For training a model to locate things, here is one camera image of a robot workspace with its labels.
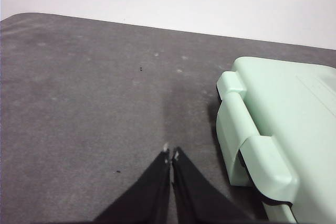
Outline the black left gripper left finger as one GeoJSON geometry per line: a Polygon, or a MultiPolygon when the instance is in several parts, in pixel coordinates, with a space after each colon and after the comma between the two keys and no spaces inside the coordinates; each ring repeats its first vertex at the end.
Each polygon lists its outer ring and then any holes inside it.
{"type": "Polygon", "coordinates": [[[139,179],[99,214],[97,223],[166,223],[170,198],[167,144],[139,179]]]}

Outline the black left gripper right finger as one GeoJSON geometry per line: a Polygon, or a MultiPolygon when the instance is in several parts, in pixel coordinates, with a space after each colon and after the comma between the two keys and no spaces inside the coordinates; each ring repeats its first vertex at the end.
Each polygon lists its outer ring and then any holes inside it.
{"type": "Polygon", "coordinates": [[[179,223],[254,223],[217,190],[180,147],[171,160],[179,223]]]}

